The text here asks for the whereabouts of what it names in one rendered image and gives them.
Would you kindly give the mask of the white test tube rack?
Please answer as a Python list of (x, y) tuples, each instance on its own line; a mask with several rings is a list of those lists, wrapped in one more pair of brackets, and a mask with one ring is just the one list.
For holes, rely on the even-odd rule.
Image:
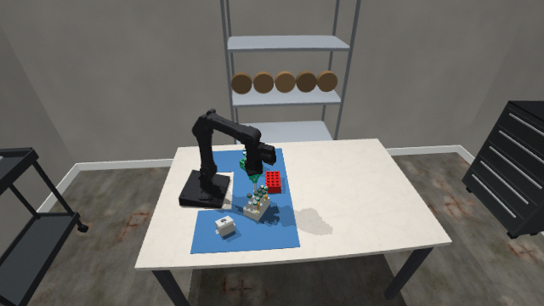
[(268, 199), (265, 200), (265, 203), (263, 203), (263, 205), (260, 206), (260, 209), (258, 210), (258, 212), (255, 213), (253, 203), (251, 206), (248, 206), (248, 203), (247, 203), (243, 208), (244, 215), (258, 221), (262, 217), (266, 209), (268, 208), (269, 204), (270, 204), (270, 198), (268, 197)]

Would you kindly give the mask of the red tube rack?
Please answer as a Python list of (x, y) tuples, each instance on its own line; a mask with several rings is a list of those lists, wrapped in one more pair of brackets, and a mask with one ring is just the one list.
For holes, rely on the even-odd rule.
[(269, 187), (268, 193), (280, 193), (281, 192), (280, 171), (265, 172), (265, 186)]

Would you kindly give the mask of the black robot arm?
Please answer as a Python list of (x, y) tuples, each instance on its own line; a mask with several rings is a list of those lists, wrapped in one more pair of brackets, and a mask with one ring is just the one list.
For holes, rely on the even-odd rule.
[(215, 165), (213, 160), (213, 129), (228, 134), (245, 145), (246, 158), (248, 160), (258, 159), (254, 162), (255, 170), (263, 169), (263, 162), (271, 166), (276, 162), (275, 147), (259, 142), (262, 134), (257, 128), (225, 119), (216, 114), (216, 110), (214, 109), (209, 111), (206, 115), (201, 115), (192, 128), (192, 133), (198, 141), (201, 156), (201, 176), (198, 178), (200, 180), (199, 200), (212, 199), (213, 175), (218, 171), (217, 165)]

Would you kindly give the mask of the blue bench mat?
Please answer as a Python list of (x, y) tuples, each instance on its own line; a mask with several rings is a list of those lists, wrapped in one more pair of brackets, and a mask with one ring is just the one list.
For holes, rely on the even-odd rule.
[[(268, 193), (270, 204), (258, 221), (243, 214), (243, 208), (248, 203), (247, 194), (254, 196), (253, 182), (240, 167), (243, 152), (212, 152), (217, 173), (234, 172), (232, 205), (231, 209), (198, 211), (190, 254), (300, 247), (282, 149), (275, 149), (276, 162), (273, 166), (263, 162), (257, 191), (260, 185), (265, 186), (265, 172), (280, 171), (280, 193)], [(221, 236), (215, 232), (218, 230), (215, 221), (228, 215), (234, 220), (235, 231)]]

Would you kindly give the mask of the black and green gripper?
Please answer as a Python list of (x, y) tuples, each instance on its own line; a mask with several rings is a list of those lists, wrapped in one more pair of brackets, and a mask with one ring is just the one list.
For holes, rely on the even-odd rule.
[[(257, 159), (258, 160), (258, 159)], [(255, 170), (255, 165), (254, 165), (254, 162), (257, 161), (257, 160), (248, 160), (246, 159), (244, 162), (245, 162), (245, 169), (246, 169), (246, 172), (247, 172), (247, 176), (248, 178), (253, 182), (253, 183), (256, 183), (258, 181), (258, 178), (262, 175), (263, 173), (263, 170), (262, 169), (259, 169), (259, 170)], [(257, 176), (257, 177), (256, 177)], [(255, 180), (253, 180), (255, 179)]]

